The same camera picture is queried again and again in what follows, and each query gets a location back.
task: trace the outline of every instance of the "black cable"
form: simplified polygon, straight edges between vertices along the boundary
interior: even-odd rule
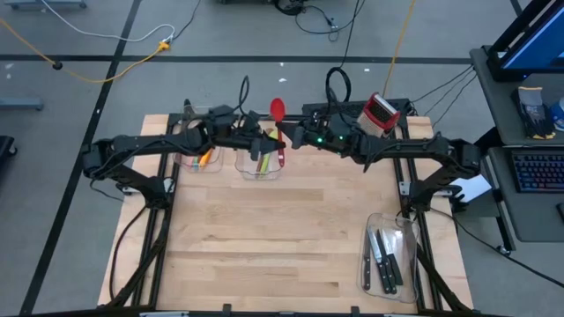
[[[450,105],[447,107],[447,109],[442,113],[441,117],[439,118],[439,120],[437,120],[436,122],[433,123],[433,128],[435,125],[437,125],[437,123],[439,123],[442,119],[442,117],[444,117],[445,114],[447,114],[447,112],[450,110],[450,108],[452,107],[452,105],[455,104],[455,102],[458,100],[458,97],[460,97],[460,95],[462,94],[462,92],[464,91],[464,88],[466,88],[469,84],[471,84],[471,82],[474,81],[474,79],[476,79],[476,77],[478,76],[478,74],[474,75],[474,77],[472,79],[470,79],[470,81],[468,83],[466,83],[466,85],[464,85],[464,87],[462,87],[462,89],[460,90],[460,92],[458,93],[458,95],[455,97],[454,100],[452,100],[452,102],[450,103]]]
[[[492,246],[492,245],[490,245],[489,243],[483,241],[482,239],[480,239],[480,238],[478,238],[476,235],[474,235],[472,232],[468,231],[468,229],[466,229],[462,224],[460,224],[460,222],[458,221],[458,219],[456,219],[455,217],[450,216],[450,215],[449,215],[448,213],[446,213],[446,212],[443,212],[443,211],[440,211],[440,210],[436,210],[435,208],[431,208],[431,210],[434,211],[434,212],[436,212],[436,213],[439,213],[439,214],[441,214],[441,215],[443,215],[443,216],[445,216],[445,217],[449,217],[450,219],[452,219],[452,220],[455,222],[455,224],[456,224],[457,226],[459,226],[460,228],[462,228],[462,230],[464,230],[464,232],[466,232],[469,236],[473,237],[476,241],[480,242],[480,243],[483,244],[484,246],[489,247],[489,248],[492,249],[496,254],[503,255],[504,258],[506,258],[506,259],[510,260],[511,262],[513,262],[513,263],[515,263],[515,264],[521,266],[521,267],[524,268],[524,269],[527,269],[530,273],[532,273],[532,274],[534,274],[534,275],[536,275],[536,276],[539,276],[539,277],[541,277],[541,278],[544,278],[546,281],[551,282],[551,283],[553,283],[553,284],[556,284],[557,286],[559,286],[559,287],[561,287],[561,288],[564,288],[564,283],[562,283],[562,282],[560,282],[560,281],[557,281],[557,280],[555,280],[554,278],[552,278],[552,277],[550,277],[550,276],[547,276],[547,275],[545,275],[545,274],[543,274],[543,273],[540,273],[540,272],[538,272],[537,270],[535,270],[535,269],[529,267],[528,265],[526,265],[526,264],[524,264],[524,263],[522,263],[522,262],[520,262],[520,261],[518,261],[518,260],[516,260],[516,259],[514,259],[514,258],[508,257],[508,256],[506,256],[506,255],[500,253],[494,246]]]
[[[341,65],[339,66],[339,68],[342,68],[343,65],[345,65],[345,61],[346,61],[346,57],[349,54],[349,47],[351,46],[351,38],[353,37],[353,30],[354,30],[354,21],[356,21],[356,16],[358,15],[357,13],[357,9],[359,8],[359,3],[360,0],[356,0],[356,5],[354,6],[354,15],[352,16],[352,24],[351,24],[351,30],[349,32],[349,38],[346,41],[346,49],[345,49],[345,55],[343,56],[343,62],[341,62]]]
[[[125,237],[125,233],[127,233],[127,231],[130,229],[130,227],[139,219],[139,217],[141,217],[141,215],[143,214],[143,211],[145,211],[145,209],[147,208],[147,205],[143,206],[143,208],[137,213],[137,215],[135,215],[135,217],[133,219],[131,219],[131,221],[125,226],[125,228],[123,228],[122,234],[120,234],[120,237],[117,239],[117,242],[115,243],[115,248],[114,248],[114,254],[112,255],[112,266],[110,267],[109,270],[109,297],[114,300],[115,299],[115,295],[114,295],[114,274],[115,274],[115,265],[117,263],[117,251],[120,248],[120,244],[122,243],[123,237]]]
[[[95,191],[95,192],[97,192],[97,193],[100,193],[100,194],[104,195],[105,197],[107,197],[107,198],[109,198],[109,199],[113,199],[113,200],[116,200],[116,201],[118,201],[118,202],[123,203],[123,199],[117,198],[117,197],[115,197],[115,196],[112,196],[112,195],[110,195],[110,194],[107,194],[106,192],[104,192],[104,191],[101,190],[101,189],[95,188],[95,187],[94,187],[94,182],[95,182],[95,181],[96,181],[96,180],[91,180],[91,181],[90,181],[90,189],[91,189],[91,190],[93,190],[93,191]]]
[[[412,102],[420,101],[420,100],[424,99],[426,96],[430,95],[431,93],[436,92],[436,91],[438,91],[439,89],[441,89],[442,87],[444,87],[444,86],[446,86],[446,85],[452,83],[453,81],[455,81],[455,79],[461,77],[461,76],[462,76],[466,71],[468,71],[470,68],[472,68],[472,65],[468,66],[467,69],[463,70],[460,74],[454,76],[454,77],[453,77],[452,79],[450,79],[448,82],[446,82],[446,83],[444,83],[444,84],[442,84],[442,85],[440,85],[440,86],[434,88],[432,91],[430,91],[430,92],[424,94],[423,96],[417,98],[416,100],[412,100]]]
[[[311,31],[311,30],[308,30],[308,29],[304,28],[303,26],[301,26],[301,24],[298,20],[299,14],[295,16],[296,25],[301,29],[301,31],[306,32],[306,33],[310,33],[310,34],[324,35],[324,34],[339,33],[339,32],[345,30],[347,27],[351,26],[354,23],[354,20],[359,15],[360,11],[362,11],[362,8],[364,7],[364,3],[367,0],[362,0],[362,4],[360,6],[358,6],[359,1],[357,1],[357,5],[354,8],[354,15],[352,16],[352,19],[349,22],[347,22],[344,26],[341,26],[339,28],[334,28],[331,31]],[[308,7],[313,7],[313,5],[307,5],[303,8],[307,9]],[[331,24],[334,25],[333,21],[330,18],[327,17],[327,15],[325,14],[324,11],[323,11],[323,15],[324,15],[326,20],[329,20],[331,22]]]
[[[190,17],[190,20],[188,21],[188,23],[186,23],[185,26],[182,27],[182,29],[180,30],[180,32],[178,32],[178,34],[173,37],[173,40],[178,39],[178,38],[180,37],[180,35],[182,34],[182,32],[184,32],[184,30],[186,30],[186,28],[187,28],[189,25],[192,24],[192,21],[194,21],[194,16],[196,15],[197,8],[200,6],[200,3],[201,3],[201,2],[202,2],[202,0],[197,0],[196,7],[195,7],[194,10],[192,11],[192,16]]]
[[[437,100],[437,102],[435,102],[424,114],[423,116],[426,116],[428,113],[430,113],[431,111],[433,111],[433,109],[435,107],[437,107],[438,104],[441,103],[441,101],[443,101],[445,98],[447,98],[447,96],[449,95],[450,92],[452,92],[457,86],[458,84],[462,83],[467,77],[468,75],[470,75],[472,72],[469,71],[466,73],[466,75],[464,75],[464,77],[462,77],[462,79],[458,80],[454,85],[452,85],[452,87],[450,87],[447,92],[445,92],[442,97],[440,99]]]

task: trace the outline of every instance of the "black metal frame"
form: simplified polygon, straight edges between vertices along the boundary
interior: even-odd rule
[[[269,120],[268,115],[261,115],[263,119]],[[302,120],[304,119],[306,116],[305,115],[295,115],[295,114],[290,114],[286,116],[286,120]],[[167,130],[166,130],[166,135],[172,135],[174,127],[176,124],[178,124],[179,122],[182,122],[182,114],[170,114],[167,120]],[[400,121],[399,124],[401,130],[402,130],[402,134],[403,134],[403,138],[407,139],[409,138],[409,131],[407,129],[407,121],[406,118],[403,117]],[[159,169],[158,169],[158,176],[159,177],[165,177],[166,174],[166,168],[167,168],[167,161],[168,161],[168,156],[169,154],[162,154],[160,157],[160,163],[159,163]],[[396,173],[396,177],[397,177],[397,182],[399,184],[400,181],[403,181],[404,176],[403,176],[403,171],[402,171],[402,167],[401,167],[401,161],[400,158],[394,158],[394,169],[395,169],[395,173]],[[414,161],[413,158],[408,158],[408,168],[409,168],[409,174],[410,174],[410,178],[412,180],[412,182],[415,182],[417,180],[417,172],[415,170],[415,165],[414,165]],[[172,178],[174,184],[177,183],[178,181],[178,176],[179,176],[179,172],[180,172],[180,166],[176,163],[174,163],[173,165],[173,171],[172,171],[172,175],[170,178]],[[48,313],[48,314],[37,314],[37,316],[65,316],[65,315],[79,315],[79,316],[139,316],[139,313],[141,312],[145,312],[145,313],[149,313],[149,312],[156,312],[156,306],[157,306],[157,301],[158,301],[158,293],[159,293],[159,288],[160,288],[160,279],[162,277],[162,270],[164,268],[164,259],[165,259],[165,254],[166,254],[166,244],[167,244],[167,236],[168,236],[168,230],[170,228],[170,220],[172,217],[172,210],[174,207],[174,197],[175,197],[175,191],[174,190],[171,195],[169,195],[168,197],[168,203],[163,204],[163,206],[165,206],[163,209],[160,209],[159,206],[155,206],[154,208],[151,209],[151,213],[149,215],[149,218],[147,220],[147,226],[146,226],[146,231],[145,231],[145,239],[144,239],[144,243],[143,243],[143,247],[142,247],[142,252],[141,252],[141,257],[140,259],[143,260],[145,259],[147,256],[151,256],[150,253],[153,252],[154,250],[154,244],[152,243],[152,239],[154,236],[154,231],[155,231],[155,227],[156,227],[156,219],[157,219],[157,215],[159,214],[160,210],[162,210],[164,212],[164,216],[163,216],[163,221],[162,221],[162,226],[160,229],[160,233],[159,235],[164,235],[165,239],[162,240],[160,242],[160,244],[162,244],[161,249],[159,250],[159,252],[157,253],[156,257],[155,257],[155,265],[154,265],[154,271],[153,271],[153,276],[152,276],[152,281],[151,281],[151,290],[150,290],[150,295],[149,295],[149,303],[146,306],[142,306],[140,305],[140,301],[141,301],[141,294],[143,292],[144,289],[144,279],[145,279],[145,273],[143,273],[141,275],[141,280],[139,282],[139,284],[137,285],[137,287],[132,291],[132,305],[131,306],[124,306],[126,299],[120,299],[118,301],[115,301],[113,305],[110,306],[103,306],[100,307],[98,309],[93,309],[93,310],[83,310],[83,311],[74,311],[74,312],[62,312],[62,313]],[[404,207],[407,204],[407,200],[404,199],[404,197],[402,197],[400,195],[400,203],[402,206],[402,211],[404,213],[405,217],[409,217],[409,211],[406,210]],[[418,214],[418,219],[419,219],[419,227],[421,230],[421,241],[423,243],[423,252],[422,254],[426,254],[426,259],[428,260],[427,262],[427,267],[429,265],[431,265],[432,267],[433,265],[433,254],[431,252],[431,246],[430,246],[430,239],[429,239],[429,235],[428,235],[428,229],[427,229],[427,222],[425,221],[425,215],[423,212],[421,212],[420,214]],[[419,275],[419,270],[418,267],[415,267],[415,272],[414,272],[415,276],[416,276],[416,287],[417,287],[417,291],[419,294],[418,300],[417,300],[417,309],[418,309],[418,313],[424,313],[425,315],[431,315],[431,316],[435,316],[435,315],[444,315],[444,316],[450,316],[450,315],[455,315],[455,316],[471,316],[473,315],[472,311],[457,311],[457,312],[446,312],[443,311],[442,309],[442,298],[441,298],[441,294],[439,293],[438,289],[436,288],[436,286],[434,285],[434,283],[432,283],[431,280],[429,280],[430,284],[431,284],[431,296],[433,299],[433,303],[434,303],[434,309],[430,310],[430,309],[426,309],[425,307],[425,301],[423,299],[423,292],[421,290],[421,282],[420,282],[420,275]],[[224,310],[221,312],[189,312],[190,316],[202,316],[202,317],[212,317],[212,316],[255,316],[255,317],[273,317],[273,316],[283,316],[283,315],[292,315],[292,316],[312,316],[312,317],[320,317],[320,316],[331,316],[331,317],[340,317],[340,316],[384,316],[386,314],[383,313],[360,313],[360,310],[358,307],[352,307],[352,311],[351,313],[266,313],[266,312],[231,312],[231,305],[229,304],[225,304],[224,305]]]

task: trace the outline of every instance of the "knife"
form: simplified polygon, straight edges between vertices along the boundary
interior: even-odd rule
[[[364,291],[370,290],[370,238],[368,231],[364,235],[364,252],[362,255],[362,288]]]
[[[390,281],[390,288],[391,293],[396,293],[396,278],[394,278],[394,273],[391,270],[390,259],[386,254],[386,248],[384,247],[384,243],[382,242],[382,235],[380,234],[380,230],[376,232],[376,242],[378,243],[378,247],[380,248],[380,252],[382,252],[382,263],[386,275],[388,276],[388,280]]]
[[[388,272],[384,266],[384,261],[382,258],[382,253],[378,247],[378,242],[376,241],[376,235],[374,231],[367,229],[368,237],[370,238],[370,245],[372,245],[372,252],[374,253],[374,258],[376,259],[376,267],[380,272],[380,279],[382,280],[382,288],[384,289],[384,294],[394,294],[395,287],[392,288],[390,284],[390,279]]]
[[[382,232],[382,239],[384,242],[384,249],[386,251],[386,256],[388,257],[388,260],[390,260],[391,271],[392,274],[394,275],[396,285],[403,285],[404,279],[402,278],[401,271],[399,270],[399,265],[397,265],[396,255],[393,253],[391,244],[389,243],[388,238],[386,237],[386,232]]]

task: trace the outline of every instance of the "power cord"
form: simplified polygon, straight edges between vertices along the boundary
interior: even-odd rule
[[[167,189],[167,193],[170,194],[171,189],[174,186],[174,182],[171,181],[170,185],[168,185],[168,189]],[[147,205],[144,205],[143,208],[141,208],[141,210],[135,215],[135,217],[133,217],[131,219],[131,221],[129,221],[129,223],[125,226],[125,228],[123,228],[122,233],[120,234],[119,238],[117,239],[117,242],[115,243],[115,248],[114,248],[114,253],[112,254],[112,264],[110,267],[110,271],[109,271],[109,297],[111,298],[111,300],[115,299],[115,294],[114,294],[114,276],[115,276],[115,266],[117,264],[117,253],[118,250],[120,248],[120,245],[122,244],[123,238],[125,237],[125,234],[127,233],[127,231],[130,229],[130,227],[135,224],[136,221],[139,220],[139,218],[141,217],[141,215],[143,215],[143,212],[147,209]]]
[[[435,208],[431,208],[431,211],[436,212],[436,213],[438,213],[438,214],[441,214],[441,215],[443,215],[444,217],[449,217],[450,219],[452,219],[452,221],[455,222],[455,224],[456,224],[457,226],[459,226],[462,230],[464,230],[464,232],[466,232],[469,236],[473,237],[476,241],[478,241],[479,243],[483,244],[484,246],[489,247],[489,248],[492,249],[496,254],[503,255],[504,258],[506,258],[506,259],[510,260],[511,262],[513,262],[513,263],[515,263],[515,264],[521,266],[521,267],[524,268],[524,269],[527,269],[530,273],[532,273],[532,274],[534,274],[534,275],[536,275],[536,276],[539,276],[539,277],[541,277],[541,278],[544,278],[546,281],[551,282],[551,283],[553,283],[553,284],[555,284],[555,285],[557,285],[557,286],[559,286],[559,287],[561,287],[561,288],[564,288],[564,283],[562,283],[562,282],[560,282],[560,281],[557,281],[557,280],[555,280],[554,278],[552,278],[552,277],[550,277],[550,276],[547,276],[547,275],[545,275],[545,274],[543,274],[543,273],[540,273],[540,272],[538,272],[537,270],[535,270],[535,269],[529,267],[528,265],[526,265],[526,264],[524,264],[524,263],[522,263],[522,262],[520,262],[520,261],[518,261],[518,260],[516,260],[516,259],[513,259],[513,258],[511,258],[511,257],[509,257],[509,256],[504,255],[504,254],[501,254],[494,246],[492,246],[492,245],[488,244],[487,242],[483,241],[482,239],[478,238],[475,234],[473,234],[473,233],[470,232],[468,229],[466,229],[466,227],[464,227],[464,226],[458,221],[458,219],[456,219],[455,217],[450,216],[448,213],[446,213],[446,212],[444,212],[444,211],[437,210],[437,209],[435,209]]]
[[[78,33],[81,33],[83,35],[89,35],[89,36],[96,36],[96,37],[101,37],[101,38],[109,38],[109,39],[117,39],[120,41],[130,41],[130,42],[139,42],[139,41],[143,41],[144,39],[148,38],[149,36],[151,36],[153,33],[157,32],[160,28],[162,27],[169,27],[172,29],[172,32],[170,33],[170,35],[168,35],[168,37],[166,37],[164,40],[164,42],[170,42],[173,38],[174,38],[174,26],[171,26],[169,24],[163,24],[160,26],[155,27],[154,29],[152,29],[147,35],[145,35],[142,38],[139,39],[124,39],[121,36],[118,35],[107,35],[107,34],[98,34],[98,33],[91,33],[91,32],[86,32],[86,31],[82,31],[79,28],[75,27],[73,24],[71,24],[69,21],[67,21],[66,19],[64,19],[59,13],[57,13],[57,11],[55,11],[45,0],[41,0],[43,2],[43,4],[53,13],[55,14],[59,19],[61,19],[62,22],[64,22],[67,26],[70,26],[73,30],[77,31]]]
[[[396,59],[399,56],[399,48],[402,46],[402,42],[404,41],[405,31],[407,30],[407,25],[409,24],[409,20],[412,18],[413,8],[415,7],[415,2],[417,0],[412,0],[412,4],[409,6],[409,11],[407,13],[407,17],[404,21],[404,26],[402,27],[402,31],[399,34],[399,39],[397,39],[396,51],[394,52],[394,57],[391,59],[390,68],[388,69],[388,76],[386,77],[386,82],[384,83],[384,89],[382,91],[382,96],[386,98],[386,92],[388,91],[388,82],[391,79],[391,74],[394,72],[394,66],[396,65]]]
[[[296,25],[301,29],[301,31],[305,32],[305,33],[309,33],[309,34],[317,34],[317,35],[324,35],[327,34],[329,36],[329,41],[337,41],[338,40],[338,34],[345,30],[347,27],[352,26],[354,24],[354,20],[356,19],[356,17],[359,15],[360,11],[362,11],[362,8],[364,7],[366,0],[362,0],[362,4],[359,5],[359,2],[357,2],[357,5],[354,8],[354,14],[352,15],[352,19],[347,22],[344,26],[341,27],[337,27],[337,25],[335,25],[335,22],[333,21],[332,18],[329,18],[329,16],[325,13],[325,11],[317,6],[314,5],[305,5],[303,7],[301,7],[301,11],[298,14],[295,14],[295,23]],[[327,25],[330,28],[330,31],[311,31],[306,29],[305,27],[303,27],[300,24],[299,21],[299,16],[300,14],[305,13],[308,9],[315,9],[319,12],[322,13],[323,18],[325,19],[325,22],[327,23]],[[336,38],[331,38],[330,36],[332,34],[336,34],[337,37]]]
[[[470,75],[472,72],[469,71],[467,72],[464,77],[462,77],[460,80],[458,80],[454,85],[452,85],[452,87],[450,87],[450,89],[447,90],[447,92],[445,92],[442,97],[440,97],[437,102],[435,102],[424,114],[423,116],[427,116],[431,111],[433,111],[433,109],[441,103],[441,101],[443,101],[445,98],[447,98],[447,96],[449,95],[450,92],[452,92],[457,86],[458,84],[462,83],[467,77],[468,75]]]
[[[37,49],[34,45],[32,45],[29,41],[27,41],[26,39],[24,39],[21,35],[19,35],[19,33],[16,32],[16,30],[14,30],[10,24],[8,24],[8,22],[6,22],[4,19],[0,18],[0,25],[4,26],[8,31],[10,31],[10,33],[12,33],[18,40],[20,40],[22,43],[24,43],[26,46],[28,46],[36,55],[40,56],[41,58],[43,58],[46,62],[50,63],[53,68],[55,70],[62,70],[65,73],[78,78],[82,81],[85,81],[87,83],[91,83],[91,84],[103,84],[103,83],[107,83],[107,82],[111,82],[113,80],[116,80],[119,77],[122,77],[123,75],[125,75],[128,71],[130,71],[131,69],[133,69],[134,67],[145,63],[147,61],[149,61],[150,59],[152,59],[154,56],[156,56],[158,53],[170,49],[170,44],[164,41],[159,42],[159,47],[149,56],[147,56],[146,58],[142,59],[139,62],[135,62],[132,65],[130,65],[128,68],[126,68],[125,70],[123,70],[121,73],[111,77],[111,78],[107,78],[107,79],[90,79],[87,77],[83,77],[82,75],[79,75],[78,73],[72,71],[72,70],[66,70],[63,69],[63,64],[61,62],[56,62],[50,58],[48,58],[46,55],[44,55],[39,49]]]
[[[90,181],[90,189],[91,189],[91,190],[93,190],[93,191],[95,191],[95,192],[97,192],[97,193],[100,193],[100,194],[104,195],[105,197],[107,197],[107,198],[109,198],[109,199],[113,199],[113,200],[116,200],[116,201],[118,201],[118,202],[123,203],[123,199],[117,198],[117,197],[115,197],[115,196],[112,196],[112,195],[110,195],[110,194],[107,194],[105,191],[103,191],[103,190],[101,190],[101,189],[95,188],[95,187],[94,187],[94,182],[95,182],[95,181],[96,181],[96,180],[91,180],[91,181]]]
[[[458,100],[458,97],[460,97],[460,95],[462,94],[462,92],[464,91],[464,88],[468,87],[469,84],[472,83],[472,81],[474,81],[474,79],[476,79],[476,77],[478,76],[478,74],[474,75],[474,77],[472,79],[470,79],[470,81],[468,83],[466,83],[466,85],[464,85],[462,87],[462,89],[460,90],[460,92],[458,93],[458,95],[455,97],[454,100],[452,100],[452,102],[450,103],[450,105],[447,107],[447,109],[441,114],[441,117],[439,117],[439,119],[433,123],[433,128],[435,125],[437,125],[437,123],[439,123],[442,118],[444,117],[445,114],[447,114],[447,112],[450,110],[450,108],[455,104],[455,102]]]
[[[182,29],[180,29],[180,31],[178,32],[177,35],[173,36],[173,40],[178,39],[178,38],[182,35],[182,32],[184,32],[184,30],[186,30],[186,28],[187,28],[189,25],[192,24],[192,21],[194,21],[194,16],[196,15],[197,8],[200,6],[200,3],[201,3],[201,2],[202,2],[202,0],[197,0],[196,7],[195,7],[194,10],[192,11],[192,16],[190,17],[190,20],[188,21],[188,23],[186,23],[186,25],[184,25],[184,26],[182,27]]]

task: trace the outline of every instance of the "black knife handle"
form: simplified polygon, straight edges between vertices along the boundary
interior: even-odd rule
[[[365,256],[363,261],[364,265],[362,266],[362,276],[364,279],[362,280],[362,288],[364,291],[368,291],[370,290],[370,254]]]
[[[396,256],[394,254],[388,254],[388,260],[390,260],[391,271],[394,274],[396,285],[403,285],[404,279],[402,278],[401,271],[399,270],[399,265],[397,265]]]
[[[386,274],[388,274],[388,283],[390,284],[390,293],[396,294],[396,279],[394,278],[394,272],[391,270],[390,259],[386,258],[383,261],[384,269]]]
[[[390,280],[388,279],[388,272],[386,271],[386,267],[384,263],[376,263],[378,267],[378,271],[380,272],[380,279],[382,280],[382,288],[384,289],[384,294],[390,294],[392,292],[390,286]]]

